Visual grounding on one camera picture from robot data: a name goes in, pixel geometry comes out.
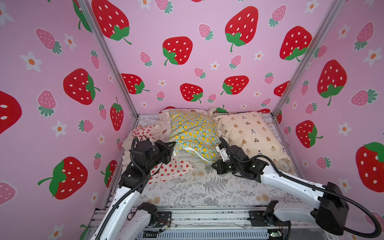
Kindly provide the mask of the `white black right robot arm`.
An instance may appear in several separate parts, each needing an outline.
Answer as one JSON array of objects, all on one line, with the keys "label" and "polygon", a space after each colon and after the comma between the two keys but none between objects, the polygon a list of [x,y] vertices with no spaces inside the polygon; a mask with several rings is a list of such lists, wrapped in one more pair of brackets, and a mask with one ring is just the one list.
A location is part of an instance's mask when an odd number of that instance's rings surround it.
[{"label": "white black right robot arm", "polygon": [[[219,175],[231,173],[233,176],[269,185],[294,195],[303,204],[283,204],[270,201],[263,213],[251,213],[249,220],[253,226],[288,226],[292,222],[317,224],[324,231],[341,236],[344,232],[363,238],[377,238],[382,233],[379,220],[367,208],[345,197],[340,188],[327,183],[321,185],[285,174],[273,160],[265,155],[249,158],[242,148],[229,146],[222,141],[216,150],[221,159],[212,164]],[[361,233],[346,227],[349,205],[360,209],[374,224],[374,231]]]}]

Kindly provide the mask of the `lemon print teal pillow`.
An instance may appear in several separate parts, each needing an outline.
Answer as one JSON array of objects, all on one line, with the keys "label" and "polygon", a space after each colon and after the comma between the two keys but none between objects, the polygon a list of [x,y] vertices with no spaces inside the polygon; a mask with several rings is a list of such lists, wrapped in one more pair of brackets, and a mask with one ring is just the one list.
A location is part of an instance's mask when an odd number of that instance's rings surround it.
[{"label": "lemon print teal pillow", "polygon": [[216,150],[219,145],[218,125],[203,113],[171,110],[169,141],[175,142],[175,153],[184,152],[212,164],[219,160]]}]

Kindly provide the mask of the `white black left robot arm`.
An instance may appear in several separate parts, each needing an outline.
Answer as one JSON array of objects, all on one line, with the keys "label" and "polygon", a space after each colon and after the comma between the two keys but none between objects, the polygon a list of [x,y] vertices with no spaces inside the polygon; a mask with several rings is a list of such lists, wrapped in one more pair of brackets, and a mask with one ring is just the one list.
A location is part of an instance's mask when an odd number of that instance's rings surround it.
[{"label": "white black left robot arm", "polygon": [[148,226],[157,223],[158,210],[153,204],[143,203],[124,227],[124,222],[140,197],[150,178],[160,171],[157,165],[167,165],[172,160],[176,142],[149,139],[132,141],[129,157],[131,162],[121,175],[112,205],[103,221],[92,235],[92,240],[135,240]]}]

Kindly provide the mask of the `cream animal print pillow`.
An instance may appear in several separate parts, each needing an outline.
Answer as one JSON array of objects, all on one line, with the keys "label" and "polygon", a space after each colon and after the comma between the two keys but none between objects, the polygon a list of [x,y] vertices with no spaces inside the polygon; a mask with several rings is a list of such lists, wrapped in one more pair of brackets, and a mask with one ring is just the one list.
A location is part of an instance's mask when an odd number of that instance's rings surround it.
[{"label": "cream animal print pillow", "polygon": [[296,171],[285,147],[258,112],[236,114],[216,114],[213,119],[218,123],[218,130],[230,146],[238,146],[251,158],[265,155],[277,167],[291,175]]}]

